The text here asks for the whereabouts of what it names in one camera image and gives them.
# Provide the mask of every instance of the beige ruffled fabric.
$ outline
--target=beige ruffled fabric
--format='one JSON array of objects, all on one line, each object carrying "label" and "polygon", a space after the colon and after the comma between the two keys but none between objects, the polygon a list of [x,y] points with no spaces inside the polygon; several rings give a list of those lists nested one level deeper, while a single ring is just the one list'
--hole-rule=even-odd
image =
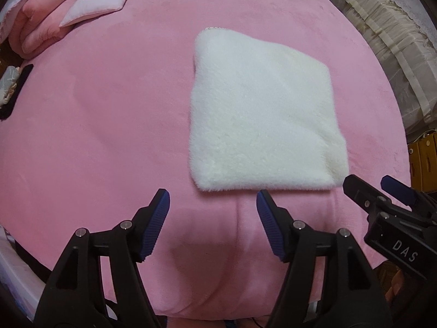
[{"label": "beige ruffled fabric", "polygon": [[437,126],[437,50],[391,0],[330,0],[378,58],[401,111],[407,139]]}]

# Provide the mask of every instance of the bed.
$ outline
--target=bed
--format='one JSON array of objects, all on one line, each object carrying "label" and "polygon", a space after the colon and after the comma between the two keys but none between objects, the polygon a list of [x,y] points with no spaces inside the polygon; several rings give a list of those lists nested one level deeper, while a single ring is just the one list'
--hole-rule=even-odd
[{"label": "bed", "polygon": [[330,0],[359,30],[387,75],[409,142],[437,126],[435,0]]},{"label": "bed", "polygon": [[[0,123],[0,223],[53,268],[77,228],[112,228],[166,188],[170,213],[139,266],[144,286],[157,314],[213,321],[269,314],[287,268],[271,252],[255,191],[205,193],[190,177],[194,40],[211,26],[326,64],[351,173],[377,188],[387,174],[409,184],[392,88],[329,0],[127,0],[27,62],[33,71]],[[272,194],[315,229],[349,228],[371,264],[382,262],[364,244],[364,212],[341,188]],[[107,263],[103,269],[113,299]],[[322,276],[320,266],[312,301]]]}]

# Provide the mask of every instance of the silver pin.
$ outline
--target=silver pin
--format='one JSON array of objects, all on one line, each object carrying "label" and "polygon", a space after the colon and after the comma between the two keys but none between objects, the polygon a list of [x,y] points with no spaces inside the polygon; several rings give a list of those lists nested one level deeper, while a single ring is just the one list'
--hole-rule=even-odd
[{"label": "silver pin", "polygon": [[338,233],[340,233],[340,236],[343,236],[345,238],[350,236],[350,230],[348,230],[347,228],[340,228]]},{"label": "silver pin", "polygon": [[127,220],[127,221],[123,221],[120,223],[120,227],[122,229],[129,229],[130,227],[132,227],[132,222]]},{"label": "silver pin", "polygon": [[302,221],[294,221],[293,222],[293,227],[294,228],[296,228],[296,229],[304,229],[305,228],[305,223],[304,222],[302,222]]},{"label": "silver pin", "polygon": [[87,234],[87,230],[85,228],[79,228],[76,232],[75,232],[76,236],[81,237],[84,236],[85,234]]}]

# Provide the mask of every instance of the metal screw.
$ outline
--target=metal screw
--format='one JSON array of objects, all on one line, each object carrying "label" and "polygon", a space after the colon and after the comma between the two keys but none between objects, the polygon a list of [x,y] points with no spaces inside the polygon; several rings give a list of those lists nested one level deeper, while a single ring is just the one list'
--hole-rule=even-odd
[{"label": "metal screw", "polygon": [[132,222],[127,220],[127,221],[123,221],[120,223],[120,227],[122,229],[129,229],[130,227],[132,227]]},{"label": "metal screw", "polygon": [[81,237],[84,236],[85,234],[87,234],[87,230],[85,228],[79,228],[76,232],[75,232],[76,236]]},{"label": "metal screw", "polygon": [[350,236],[350,230],[348,230],[347,228],[340,228],[338,233],[340,233],[340,236],[343,236],[345,238]]},{"label": "metal screw", "polygon": [[304,229],[305,228],[305,223],[302,221],[294,221],[293,222],[293,227],[296,229]]}]

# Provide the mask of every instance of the black cable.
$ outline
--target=black cable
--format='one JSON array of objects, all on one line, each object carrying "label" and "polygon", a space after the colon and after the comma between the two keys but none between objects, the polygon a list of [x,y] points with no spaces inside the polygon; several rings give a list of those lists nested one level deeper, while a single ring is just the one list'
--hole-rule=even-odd
[{"label": "black cable", "polygon": [[264,328],[262,325],[260,325],[256,320],[255,320],[255,318],[253,318],[252,317],[252,321],[256,324],[256,326],[257,327],[259,327],[259,328]]}]

